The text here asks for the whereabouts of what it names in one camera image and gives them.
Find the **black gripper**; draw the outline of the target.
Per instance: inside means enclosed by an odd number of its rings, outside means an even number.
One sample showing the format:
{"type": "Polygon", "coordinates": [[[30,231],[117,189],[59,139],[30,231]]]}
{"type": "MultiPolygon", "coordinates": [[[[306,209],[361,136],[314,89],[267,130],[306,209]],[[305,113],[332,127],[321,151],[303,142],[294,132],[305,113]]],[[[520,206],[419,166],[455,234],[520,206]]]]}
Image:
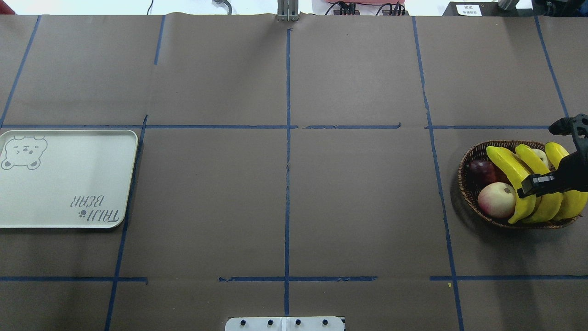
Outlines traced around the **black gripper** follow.
{"type": "Polygon", "coordinates": [[[525,198],[532,195],[540,197],[546,194],[556,193],[557,190],[587,190],[588,189],[588,164],[586,147],[567,154],[563,147],[556,147],[555,151],[560,157],[556,174],[531,174],[521,182],[521,188],[517,189],[517,196],[525,198]]]}

